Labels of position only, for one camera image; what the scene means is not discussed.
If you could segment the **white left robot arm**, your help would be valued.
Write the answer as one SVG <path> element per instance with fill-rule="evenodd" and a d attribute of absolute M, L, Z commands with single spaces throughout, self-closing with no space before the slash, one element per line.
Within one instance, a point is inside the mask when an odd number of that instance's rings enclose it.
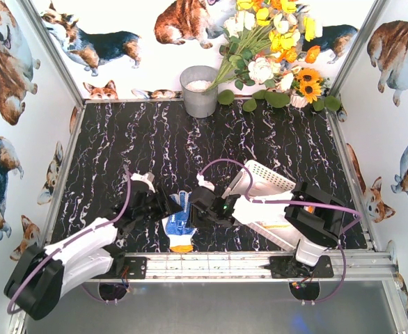
<path fill-rule="evenodd" d="M 10 300 L 8 313 L 14 314 L 16 305 L 17 311 L 40 320 L 62 296 L 87 280 L 120 275 L 125 270 L 125 256 L 108 246 L 137 225 L 181 211 L 181 205 L 163 188 L 152 191 L 137 181 L 123 203 L 108 208 L 84 229 L 55 244 L 34 244 L 23 252 L 3 291 Z"/>

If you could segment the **blue dotted glove peace sign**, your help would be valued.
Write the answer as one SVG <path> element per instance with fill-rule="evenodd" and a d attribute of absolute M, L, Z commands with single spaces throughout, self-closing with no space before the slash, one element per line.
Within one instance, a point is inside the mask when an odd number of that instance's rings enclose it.
<path fill-rule="evenodd" d="M 169 240 L 169 249 L 175 253 L 188 253 L 194 249 L 191 241 L 196 229 L 187 226 L 190 213 L 189 195 L 190 192 L 183 190 L 171 195 L 182 210 L 162 220 L 164 232 Z"/>

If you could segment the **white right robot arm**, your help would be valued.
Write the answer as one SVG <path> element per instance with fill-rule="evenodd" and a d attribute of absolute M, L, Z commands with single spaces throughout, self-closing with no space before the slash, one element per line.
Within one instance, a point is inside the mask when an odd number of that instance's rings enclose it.
<path fill-rule="evenodd" d="M 307 182 L 294 189 L 247 198 L 225 198 L 203 186 L 191 192 L 187 226 L 231 228 L 244 225 L 283 250 L 295 253 L 296 261 L 314 267 L 323 253 L 337 247 L 344 217 L 343 204 Z"/>

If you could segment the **white perforated storage basket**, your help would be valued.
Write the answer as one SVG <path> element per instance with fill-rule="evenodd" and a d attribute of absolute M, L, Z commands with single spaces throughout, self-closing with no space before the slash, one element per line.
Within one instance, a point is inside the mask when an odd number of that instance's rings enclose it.
<path fill-rule="evenodd" d="M 292 232 L 274 234 L 260 229 L 257 224 L 289 223 L 285 219 L 287 205 L 284 201 L 292 198 L 291 190 L 294 187 L 293 181 L 257 161 L 249 160 L 228 185 L 223 197 L 239 196 L 233 212 L 236 223 L 251 228 L 283 250 L 292 252 L 302 238 L 302 233 L 296 228 L 293 227 Z"/>

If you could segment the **orange dotted white glove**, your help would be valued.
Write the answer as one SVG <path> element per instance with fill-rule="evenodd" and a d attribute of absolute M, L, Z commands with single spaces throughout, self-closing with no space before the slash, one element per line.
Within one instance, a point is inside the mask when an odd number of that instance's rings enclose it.
<path fill-rule="evenodd" d="M 263 223 L 258 223 L 257 226 L 264 230 L 268 231 L 270 233 L 274 234 L 283 234 L 287 232 L 292 232 L 292 225 L 289 223 L 273 223 L 273 224 L 263 224 Z"/>

